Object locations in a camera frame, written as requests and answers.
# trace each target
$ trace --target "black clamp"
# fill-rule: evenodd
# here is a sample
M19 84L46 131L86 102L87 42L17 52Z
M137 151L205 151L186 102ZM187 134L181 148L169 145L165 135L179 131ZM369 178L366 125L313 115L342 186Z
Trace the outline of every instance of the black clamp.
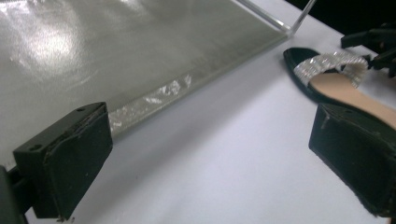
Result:
M69 219L112 149L106 103L85 105L13 151L17 166L0 166L0 224Z
M341 38L341 48L343 49L359 45L374 45L380 52L372 60L366 58L369 68L373 67L375 70L388 68L389 77L396 76L396 22L385 23L379 29L346 35Z

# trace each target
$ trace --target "rhinestone strap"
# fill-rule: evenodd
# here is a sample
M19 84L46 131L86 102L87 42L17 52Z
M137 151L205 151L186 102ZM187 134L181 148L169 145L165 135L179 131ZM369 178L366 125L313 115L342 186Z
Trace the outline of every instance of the rhinestone strap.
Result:
M362 57L345 52L327 53L307 59L294 68L294 74L307 87L309 80L327 70L336 68L346 75L352 86L358 88L361 84L368 63Z

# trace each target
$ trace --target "white surface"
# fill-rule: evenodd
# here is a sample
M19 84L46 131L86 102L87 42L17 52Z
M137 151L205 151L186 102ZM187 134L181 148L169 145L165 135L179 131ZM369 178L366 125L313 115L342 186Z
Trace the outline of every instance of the white surface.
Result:
M283 63L287 48L340 50L340 37L308 17L293 39L116 139L74 223L387 223L308 149L317 106ZM373 74L388 88L363 91L396 106L396 83Z

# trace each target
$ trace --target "high heel sandal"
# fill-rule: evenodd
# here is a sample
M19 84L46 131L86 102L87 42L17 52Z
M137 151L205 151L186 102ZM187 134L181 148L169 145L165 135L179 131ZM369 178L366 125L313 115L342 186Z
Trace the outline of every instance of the high heel sandal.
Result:
M297 85L323 103L309 147L368 211L396 217L396 111L356 90L367 62L348 53L297 48L284 57Z

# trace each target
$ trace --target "black object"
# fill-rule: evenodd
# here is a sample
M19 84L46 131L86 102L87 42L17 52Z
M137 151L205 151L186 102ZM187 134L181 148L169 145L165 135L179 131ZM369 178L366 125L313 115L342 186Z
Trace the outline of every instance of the black object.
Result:
M39 218L69 219L111 148L106 103L96 103L15 149L17 167L7 174L0 167L0 224L25 223L21 217L31 206Z
M319 105L309 147L376 216L396 217L396 131L338 105Z
M385 23L379 29L346 35L341 38L341 48L364 45L378 52L372 60L370 67L376 70L389 69L389 77L396 76L396 22Z

